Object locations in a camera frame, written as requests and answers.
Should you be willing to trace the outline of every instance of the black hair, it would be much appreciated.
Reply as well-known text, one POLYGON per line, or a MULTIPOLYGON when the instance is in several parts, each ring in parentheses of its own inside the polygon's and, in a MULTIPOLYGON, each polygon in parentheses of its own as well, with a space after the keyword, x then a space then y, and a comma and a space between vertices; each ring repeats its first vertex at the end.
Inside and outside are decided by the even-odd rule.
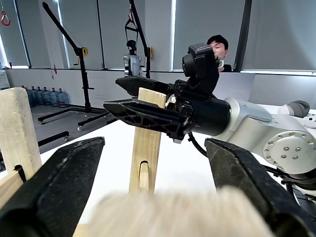
POLYGON ((221 35, 215 35, 208 39, 207 44, 211 44, 213 41, 216 43, 222 43, 225 47, 225 50, 228 49, 228 41, 221 35))

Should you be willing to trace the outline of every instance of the wooden plank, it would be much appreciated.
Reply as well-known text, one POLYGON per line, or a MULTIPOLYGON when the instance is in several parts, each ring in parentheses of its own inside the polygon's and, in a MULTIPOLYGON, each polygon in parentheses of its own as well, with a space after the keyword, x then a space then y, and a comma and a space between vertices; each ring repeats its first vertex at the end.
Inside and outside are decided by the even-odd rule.
POLYGON ((79 224, 75 229, 73 237, 88 237, 88 224, 79 224))
POLYGON ((28 95, 23 88, 0 91, 0 148, 9 173, 21 165, 28 180, 42 165, 28 95))
MULTIPOLYGON (((156 91, 139 88, 138 99, 156 104, 159 107, 164 108, 166 95, 156 91)), ((135 128, 132 167, 129 180, 130 193, 139 191, 140 164, 144 161, 148 163, 149 192, 154 192, 160 148, 160 138, 160 132, 151 131, 139 127, 135 128)))
POLYGON ((7 176, 0 180, 0 209, 22 186, 23 181, 18 171, 10 172, 7 176))

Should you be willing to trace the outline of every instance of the red hook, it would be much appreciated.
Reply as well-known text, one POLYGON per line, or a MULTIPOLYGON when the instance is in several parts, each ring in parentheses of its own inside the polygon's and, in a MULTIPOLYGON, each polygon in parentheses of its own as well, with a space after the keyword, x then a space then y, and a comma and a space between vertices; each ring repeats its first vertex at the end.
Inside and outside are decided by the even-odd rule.
POLYGON ((4 26, 9 26, 11 25, 11 20, 8 19, 8 16, 6 15, 6 12, 5 11, 2 11, 2 18, 1 18, 1 23, 4 25, 4 26))

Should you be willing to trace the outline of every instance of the floor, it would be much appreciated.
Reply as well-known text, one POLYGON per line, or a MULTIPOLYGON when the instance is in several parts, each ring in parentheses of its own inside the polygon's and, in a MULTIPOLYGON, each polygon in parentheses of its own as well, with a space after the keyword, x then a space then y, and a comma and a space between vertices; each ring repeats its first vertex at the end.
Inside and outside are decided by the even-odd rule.
MULTIPOLYGON (((53 136, 63 131, 69 131, 69 140, 76 139, 94 130, 97 130, 107 123, 106 118, 99 118, 93 122, 87 123, 82 127, 82 131, 77 131, 77 123, 79 121, 87 119, 84 117, 84 113, 76 114, 75 112, 67 112, 52 118, 45 120, 45 124, 40 125, 37 118, 45 116, 54 112, 63 110, 62 108, 52 107, 52 106, 36 106, 31 108, 32 117, 34 122, 34 128, 38 141, 45 139, 47 137, 53 136)), ((63 138, 50 142, 46 145, 40 146, 40 153, 49 151, 55 147, 58 147, 65 143, 63 138)))

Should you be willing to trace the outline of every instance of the water jug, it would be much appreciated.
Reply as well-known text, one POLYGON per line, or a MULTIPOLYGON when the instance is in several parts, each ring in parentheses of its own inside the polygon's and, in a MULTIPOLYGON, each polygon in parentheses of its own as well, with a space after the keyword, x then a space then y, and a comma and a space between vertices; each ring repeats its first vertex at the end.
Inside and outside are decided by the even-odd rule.
POLYGON ((66 92, 63 92, 61 88, 59 88, 59 93, 57 94, 57 102, 60 108, 69 106, 69 99, 66 92))
POLYGON ((27 94, 28 94, 28 99, 29 99, 29 104, 30 104, 30 107, 34 107, 36 105, 33 97, 32 97, 32 91, 27 89, 25 86, 22 86, 23 89, 26 90, 27 94))
POLYGON ((58 92, 55 91, 55 88, 53 87, 53 88, 52 88, 52 91, 51 91, 50 94, 49 94, 49 97, 50 97, 51 105, 54 106, 54 107, 57 107, 57 106, 58 106, 57 94, 58 94, 58 92))
POLYGON ((41 93, 44 105, 51 105, 50 102, 50 91, 44 86, 44 91, 41 93))
POLYGON ((38 89, 35 91, 36 102, 37 102, 38 105, 43 105, 44 104, 41 94, 42 94, 42 90, 38 86, 38 89))
POLYGON ((37 99, 36 99, 36 94, 35 94, 35 89, 34 89, 34 86, 32 86, 32 90, 31 90, 31 96, 32 96, 32 100, 34 102, 34 104, 36 105, 37 104, 37 99))

